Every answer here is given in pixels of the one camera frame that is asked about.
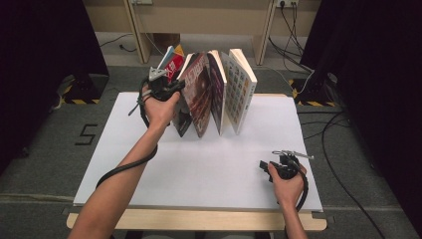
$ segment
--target yellow black warning tape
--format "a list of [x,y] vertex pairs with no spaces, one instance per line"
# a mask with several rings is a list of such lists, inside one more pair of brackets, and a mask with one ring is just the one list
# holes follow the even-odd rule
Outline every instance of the yellow black warning tape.
[[300,94],[298,94],[297,89],[293,87],[294,80],[289,80],[289,84],[291,85],[293,91],[293,99],[295,104],[299,106],[310,106],[310,107],[335,107],[335,103],[332,101],[304,101],[301,100]]
[[84,100],[84,99],[71,99],[67,100],[66,98],[62,98],[63,104],[76,104],[76,105],[87,105],[87,104],[98,104],[100,100]]
[[65,88],[62,94],[62,104],[76,104],[76,105],[87,105],[87,104],[98,104],[100,99],[69,99],[68,94],[71,92],[72,89],[72,82],[75,79],[71,80],[71,83],[68,87]]

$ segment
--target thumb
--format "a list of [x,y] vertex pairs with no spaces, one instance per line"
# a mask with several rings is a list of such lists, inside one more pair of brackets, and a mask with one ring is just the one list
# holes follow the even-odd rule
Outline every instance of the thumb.
[[281,179],[279,176],[279,173],[277,172],[277,169],[273,166],[272,163],[268,163],[268,171],[270,172],[270,175],[273,177],[273,181]]

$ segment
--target finger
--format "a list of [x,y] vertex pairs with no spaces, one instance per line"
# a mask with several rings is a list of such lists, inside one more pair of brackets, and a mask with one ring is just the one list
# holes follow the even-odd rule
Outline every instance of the finger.
[[148,90],[148,85],[145,85],[145,86],[142,87],[142,92],[143,93],[146,92],[147,90]]
[[175,92],[173,94],[173,96],[171,96],[171,98],[168,99],[167,101],[168,102],[171,102],[172,104],[176,104],[179,101],[179,99],[180,99],[180,93],[179,92]]
[[303,165],[301,165],[301,164],[300,164],[300,167],[301,167],[301,171],[302,171],[304,174],[307,174],[307,169],[306,169],[306,168],[304,168],[304,166],[303,166]]
[[270,172],[270,175],[273,177],[274,180],[280,180],[279,173],[277,172],[277,169],[273,166],[272,163],[268,163],[268,171]]

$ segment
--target power outlet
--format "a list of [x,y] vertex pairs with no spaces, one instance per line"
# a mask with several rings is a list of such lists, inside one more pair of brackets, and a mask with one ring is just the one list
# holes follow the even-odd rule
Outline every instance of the power outlet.
[[299,0],[277,0],[277,7],[281,7],[280,3],[285,2],[285,8],[293,8],[293,4],[296,3],[298,7]]

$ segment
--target black curtain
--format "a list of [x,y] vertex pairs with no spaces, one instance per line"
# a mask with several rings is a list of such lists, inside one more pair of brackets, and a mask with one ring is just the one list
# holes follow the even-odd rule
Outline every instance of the black curtain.
[[81,0],[3,1],[0,43],[1,173],[29,144],[65,77],[108,71]]
[[[302,61],[316,71],[336,74],[338,90],[371,162],[419,235],[421,13],[419,0],[359,0],[342,6],[322,0]],[[352,24],[338,24],[344,18]]]

